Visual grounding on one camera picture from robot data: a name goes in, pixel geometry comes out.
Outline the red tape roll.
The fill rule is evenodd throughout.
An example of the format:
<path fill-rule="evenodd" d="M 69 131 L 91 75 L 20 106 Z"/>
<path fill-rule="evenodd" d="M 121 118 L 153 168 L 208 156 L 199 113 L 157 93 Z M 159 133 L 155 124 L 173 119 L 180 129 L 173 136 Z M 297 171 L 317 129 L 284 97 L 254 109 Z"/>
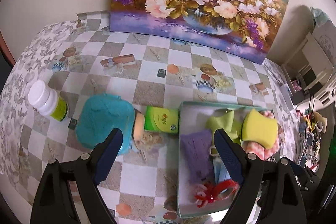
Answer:
<path fill-rule="evenodd" d="M 234 180 L 225 180 L 213 187 L 211 194 L 215 201 L 226 200 L 239 189 L 240 185 Z"/>

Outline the white pill bottle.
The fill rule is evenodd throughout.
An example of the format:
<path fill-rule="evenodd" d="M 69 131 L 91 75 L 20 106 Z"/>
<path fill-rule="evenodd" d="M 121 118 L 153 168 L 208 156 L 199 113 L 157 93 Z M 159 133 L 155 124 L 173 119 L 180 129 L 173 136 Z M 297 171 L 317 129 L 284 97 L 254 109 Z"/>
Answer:
<path fill-rule="evenodd" d="M 59 122 L 67 117 L 68 103 L 42 80 L 30 87 L 28 101 L 42 116 L 50 116 Z"/>

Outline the white shelf unit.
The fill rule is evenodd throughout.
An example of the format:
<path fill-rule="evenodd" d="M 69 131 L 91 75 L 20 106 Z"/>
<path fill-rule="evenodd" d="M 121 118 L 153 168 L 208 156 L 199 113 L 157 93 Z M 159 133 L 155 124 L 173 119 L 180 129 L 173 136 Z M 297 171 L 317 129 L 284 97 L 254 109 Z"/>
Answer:
<path fill-rule="evenodd" d="M 295 57 L 303 57 L 305 63 L 290 77 L 287 69 Z M 335 25 L 327 21 L 315 26 L 301 44 L 281 65 L 290 97 L 303 90 L 306 98 L 297 105 L 300 111 L 308 108 L 321 110 L 335 102 Z"/>

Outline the coral zigzag cloth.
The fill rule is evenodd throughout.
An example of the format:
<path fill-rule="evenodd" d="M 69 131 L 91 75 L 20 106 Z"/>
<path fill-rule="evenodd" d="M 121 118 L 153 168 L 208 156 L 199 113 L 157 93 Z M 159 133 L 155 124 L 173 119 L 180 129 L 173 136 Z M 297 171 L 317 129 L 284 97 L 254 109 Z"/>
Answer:
<path fill-rule="evenodd" d="M 271 149 L 265 149 L 259 143 L 256 143 L 254 141 L 243 141 L 242 147 L 246 153 L 254 153 L 261 160 L 267 160 L 279 150 L 280 145 L 279 145 L 279 139 L 277 136 L 276 143 Z"/>

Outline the light blue cloth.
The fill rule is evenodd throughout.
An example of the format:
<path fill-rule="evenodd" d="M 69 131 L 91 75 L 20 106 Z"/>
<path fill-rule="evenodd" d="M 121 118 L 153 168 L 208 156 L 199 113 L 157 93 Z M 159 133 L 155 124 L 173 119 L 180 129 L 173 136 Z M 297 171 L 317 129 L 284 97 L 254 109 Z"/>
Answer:
<path fill-rule="evenodd" d="M 213 159 L 215 183 L 219 184 L 220 182 L 230 180 L 231 176 L 214 145 L 209 147 L 209 154 Z"/>

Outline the checkered patterned tablecloth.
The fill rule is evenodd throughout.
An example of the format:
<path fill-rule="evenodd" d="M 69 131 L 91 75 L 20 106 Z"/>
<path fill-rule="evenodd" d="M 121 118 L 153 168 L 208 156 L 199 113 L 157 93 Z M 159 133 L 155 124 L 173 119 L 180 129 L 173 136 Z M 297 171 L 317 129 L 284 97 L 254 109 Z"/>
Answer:
<path fill-rule="evenodd" d="M 58 122 L 34 110 L 31 85 L 44 80 L 70 111 Z M 297 158 L 298 119 L 281 94 L 281 68 L 167 38 L 109 31 L 106 13 L 43 28 L 23 51 L 1 92 L 1 194 L 21 223 L 29 223 L 39 181 L 50 159 L 77 159 L 84 147 L 68 125 L 86 100 L 110 93 L 144 112 L 184 101 L 260 106 L 274 111 L 284 132 L 280 156 Z"/>

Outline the purple cloth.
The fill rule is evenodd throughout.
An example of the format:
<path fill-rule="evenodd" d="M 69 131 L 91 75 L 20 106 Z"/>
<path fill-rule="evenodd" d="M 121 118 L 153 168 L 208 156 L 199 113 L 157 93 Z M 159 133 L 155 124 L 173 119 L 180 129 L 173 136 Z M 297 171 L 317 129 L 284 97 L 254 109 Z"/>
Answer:
<path fill-rule="evenodd" d="M 182 153 L 189 168 L 189 181 L 200 184 L 214 180 L 213 162 L 209 148 L 212 144 L 212 133 L 209 129 L 181 135 Z"/>

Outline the white teal-rimmed tray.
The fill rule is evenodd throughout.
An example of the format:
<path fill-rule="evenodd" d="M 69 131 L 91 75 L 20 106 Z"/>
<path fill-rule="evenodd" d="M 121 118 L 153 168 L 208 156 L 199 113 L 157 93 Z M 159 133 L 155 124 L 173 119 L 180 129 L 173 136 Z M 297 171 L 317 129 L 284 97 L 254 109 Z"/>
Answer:
<path fill-rule="evenodd" d="M 227 210 L 235 194 L 226 200 L 215 201 L 203 208 L 198 208 L 194 198 L 195 186 L 189 181 L 190 174 L 186 159 L 182 153 L 181 135 L 202 131 L 206 128 L 206 122 L 211 116 L 221 116 L 229 110 L 241 111 L 247 115 L 252 106 L 235 105 L 229 103 L 215 102 L 182 102 L 179 107 L 179 167 L 178 167 L 178 187 L 177 187 L 177 212 L 182 219 L 209 215 L 218 211 Z M 204 181 L 216 185 L 213 181 Z"/>

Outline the teal hat doll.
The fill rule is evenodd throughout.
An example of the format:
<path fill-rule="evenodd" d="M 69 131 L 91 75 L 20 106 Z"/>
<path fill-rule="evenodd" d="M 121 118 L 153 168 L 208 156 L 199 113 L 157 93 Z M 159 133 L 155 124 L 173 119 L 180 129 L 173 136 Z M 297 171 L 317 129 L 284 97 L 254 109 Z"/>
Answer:
<path fill-rule="evenodd" d="M 129 102 L 112 94 L 91 96 L 81 111 L 75 133 L 79 143 L 94 149 L 113 129 L 122 132 L 119 155 L 135 150 L 149 151 L 162 144 L 162 137 L 145 131 L 145 116 Z"/>

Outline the yellow sponge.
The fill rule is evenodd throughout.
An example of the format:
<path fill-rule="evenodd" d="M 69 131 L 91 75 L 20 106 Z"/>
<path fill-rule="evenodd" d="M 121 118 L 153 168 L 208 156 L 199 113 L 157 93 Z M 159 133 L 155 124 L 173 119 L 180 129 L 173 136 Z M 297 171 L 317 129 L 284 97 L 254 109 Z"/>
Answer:
<path fill-rule="evenodd" d="M 278 136 L 277 120 L 270 111 L 252 109 L 244 118 L 241 139 L 254 141 L 265 149 L 271 149 Z"/>

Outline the lime green cloth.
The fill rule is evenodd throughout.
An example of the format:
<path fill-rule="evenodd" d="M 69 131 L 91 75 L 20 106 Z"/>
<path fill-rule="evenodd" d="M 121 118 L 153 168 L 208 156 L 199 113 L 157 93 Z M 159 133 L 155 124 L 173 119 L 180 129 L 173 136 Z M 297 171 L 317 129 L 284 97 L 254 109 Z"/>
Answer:
<path fill-rule="evenodd" d="M 241 144 L 241 133 L 245 114 L 241 111 L 229 110 L 221 116 L 211 116 L 206 122 L 206 128 L 212 133 L 211 144 L 214 146 L 214 134 L 218 129 L 224 129 L 234 143 Z"/>

